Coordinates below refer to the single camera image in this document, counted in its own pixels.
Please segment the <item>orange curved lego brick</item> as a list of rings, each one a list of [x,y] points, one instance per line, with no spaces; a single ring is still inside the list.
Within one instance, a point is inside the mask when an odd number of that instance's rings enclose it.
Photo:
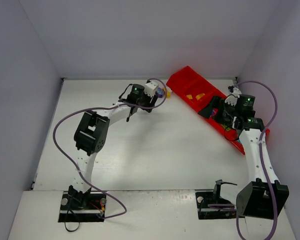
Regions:
[[[199,99],[201,99],[202,97],[204,97],[205,94],[204,93],[200,93],[198,95],[195,96],[196,100],[198,101]]]

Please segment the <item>purple yellow white lego stack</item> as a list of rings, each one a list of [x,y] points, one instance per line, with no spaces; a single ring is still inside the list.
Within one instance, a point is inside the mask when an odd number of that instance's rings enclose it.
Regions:
[[[158,98],[164,98],[164,97],[170,98],[172,95],[172,90],[169,87],[167,88],[159,87],[156,90],[156,95],[158,96]]]

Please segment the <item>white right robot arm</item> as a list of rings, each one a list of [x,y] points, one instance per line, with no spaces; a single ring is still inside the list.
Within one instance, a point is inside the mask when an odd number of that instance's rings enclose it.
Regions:
[[[248,184],[239,188],[235,183],[218,180],[210,205],[228,204],[240,217],[273,220],[283,209],[289,188],[280,183],[273,170],[266,146],[266,127],[255,116],[254,102],[252,95],[215,95],[198,112],[205,119],[235,131],[234,141],[241,142],[248,166]]]

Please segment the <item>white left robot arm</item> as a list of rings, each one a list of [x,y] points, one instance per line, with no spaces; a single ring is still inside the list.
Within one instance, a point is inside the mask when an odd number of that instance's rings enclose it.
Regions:
[[[78,150],[75,160],[77,174],[72,185],[68,188],[68,195],[77,202],[83,202],[90,194],[94,162],[97,154],[106,143],[109,127],[120,120],[130,120],[138,107],[145,107],[151,112],[158,99],[156,91],[159,85],[154,81],[147,81],[144,85],[132,84],[127,97],[119,96],[118,101],[109,109],[88,110],[84,112],[75,131],[74,141]]]

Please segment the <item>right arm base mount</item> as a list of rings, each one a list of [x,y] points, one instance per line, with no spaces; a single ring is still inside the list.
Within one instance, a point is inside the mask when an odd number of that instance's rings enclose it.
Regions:
[[[217,180],[213,189],[195,191],[199,220],[229,220],[237,217],[236,198],[242,190],[236,183]]]

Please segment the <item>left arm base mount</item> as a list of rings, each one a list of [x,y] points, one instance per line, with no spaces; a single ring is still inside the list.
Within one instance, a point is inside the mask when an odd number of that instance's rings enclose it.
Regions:
[[[101,192],[77,192],[72,187],[62,193],[59,223],[98,223],[105,220],[107,196]]]

